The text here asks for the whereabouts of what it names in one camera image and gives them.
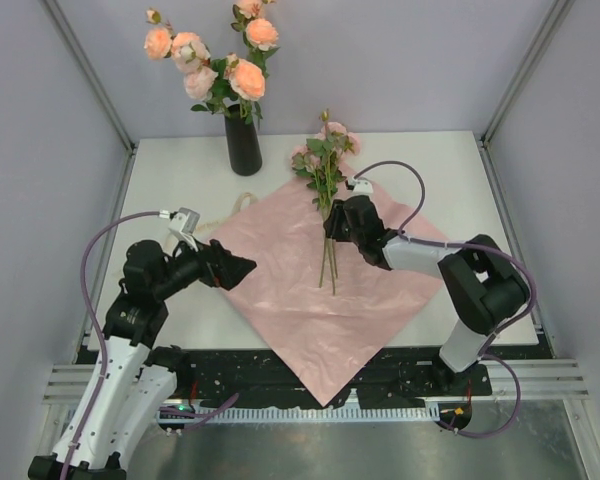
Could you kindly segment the cream gold-lettered ribbon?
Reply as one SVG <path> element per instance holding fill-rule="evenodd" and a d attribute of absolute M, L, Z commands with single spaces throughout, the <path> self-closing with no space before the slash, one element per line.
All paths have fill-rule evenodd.
<path fill-rule="evenodd" d="M 230 194 L 220 203 L 209 198 L 203 203 L 199 203 L 191 195 L 188 195 L 185 200 L 174 200 L 167 196 L 161 197 L 159 200 L 149 198 L 148 200 L 143 199 L 140 201 L 139 199 L 130 199 L 127 197 L 122 213 L 130 215 L 149 210 L 168 210 L 173 212 L 179 207 L 189 208 L 200 214 L 200 220 L 195 227 L 194 233 L 194 237 L 197 240 L 201 240 L 204 243 L 208 243 L 211 239 L 219 240 L 222 246 L 227 248 L 231 253 L 238 254 L 241 257 L 252 258 L 252 255 L 248 255 L 236 247 L 230 247 L 227 240 L 221 240 L 218 230 L 232 216 L 255 204 L 257 201 L 258 197 L 248 192 Z M 122 223 L 117 228 L 107 267 L 106 279 L 117 283 L 123 278 L 123 264 L 126 259 L 126 251 L 137 241 L 155 240 L 166 254 L 172 255 L 176 250 L 178 239 L 169 231 L 167 224 L 168 220 L 159 219 L 157 216 L 147 216 Z"/>

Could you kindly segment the pink flower bunch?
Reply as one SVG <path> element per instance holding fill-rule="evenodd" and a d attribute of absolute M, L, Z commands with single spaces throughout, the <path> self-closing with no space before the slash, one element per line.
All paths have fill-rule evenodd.
<path fill-rule="evenodd" d="M 319 118 L 320 131 L 294 150 L 291 168 L 306 182 L 314 195 L 312 204 L 321 220 L 326 221 L 339 187 L 345 182 L 341 163 L 348 155 L 358 155 L 360 146 L 352 132 L 331 119 L 328 109 L 323 110 Z"/>

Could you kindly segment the purple wrapping paper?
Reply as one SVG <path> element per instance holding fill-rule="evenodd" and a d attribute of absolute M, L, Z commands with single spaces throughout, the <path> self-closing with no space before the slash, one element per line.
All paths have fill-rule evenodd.
<path fill-rule="evenodd" d="M 323 230 L 309 190 L 297 180 L 259 177 L 209 182 L 196 201 L 230 194 L 258 201 L 218 230 L 256 269 L 235 289 L 199 290 L 183 331 L 192 349 L 268 347 L 283 360 L 320 357 L 360 365 L 392 341 L 442 344 L 456 320 L 442 282 L 368 265 L 351 244 L 323 260 Z"/>

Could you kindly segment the peach rose stem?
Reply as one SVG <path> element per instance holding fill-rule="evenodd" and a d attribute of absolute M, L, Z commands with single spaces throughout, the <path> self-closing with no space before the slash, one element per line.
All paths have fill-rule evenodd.
<path fill-rule="evenodd" d="M 150 60 L 171 59 L 184 74 L 210 66 L 210 52 L 197 34 L 176 32 L 171 23 L 154 8 L 146 10 L 146 22 L 151 28 L 146 34 L 143 48 Z"/>
<path fill-rule="evenodd" d="M 261 68 L 236 54 L 229 54 L 224 78 L 238 105 L 239 118 L 247 125 L 259 123 L 262 119 L 259 101 L 266 92 L 266 79 Z"/>
<path fill-rule="evenodd" d="M 265 70 L 266 62 L 279 49 L 279 32 L 266 18 L 270 5 L 275 1 L 241 0 L 232 6 L 231 28 L 242 36 L 248 54 L 247 59 Z"/>

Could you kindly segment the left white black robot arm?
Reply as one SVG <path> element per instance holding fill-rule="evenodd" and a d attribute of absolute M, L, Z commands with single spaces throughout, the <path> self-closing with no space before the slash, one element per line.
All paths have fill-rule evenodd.
<path fill-rule="evenodd" d="M 180 242 L 173 255 L 154 240 L 130 246 L 86 390 L 51 454 L 32 460 L 29 478 L 126 478 L 159 407 L 169 397 L 187 395 L 194 383 L 189 354 L 155 344 L 168 316 L 167 299 L 195 282 L 231 290 L 256 266 L 217 240 Z"/>

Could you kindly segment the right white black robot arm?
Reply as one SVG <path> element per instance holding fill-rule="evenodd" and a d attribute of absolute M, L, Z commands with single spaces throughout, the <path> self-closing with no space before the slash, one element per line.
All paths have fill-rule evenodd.
<path fill-rule="evenodd" d="M 432 381 L 445 394 L 468 382 L 499 328 L 535 299 L 528 273 L 493 239 L 464 243 L 409 237 L 387 228 L 364 195 L 336 200 L 324 221 L 326 237 L 354 244 L 365 261 L 383 270 L 416 272 L 443 281 L 458 320 L 432 360 Z"/>

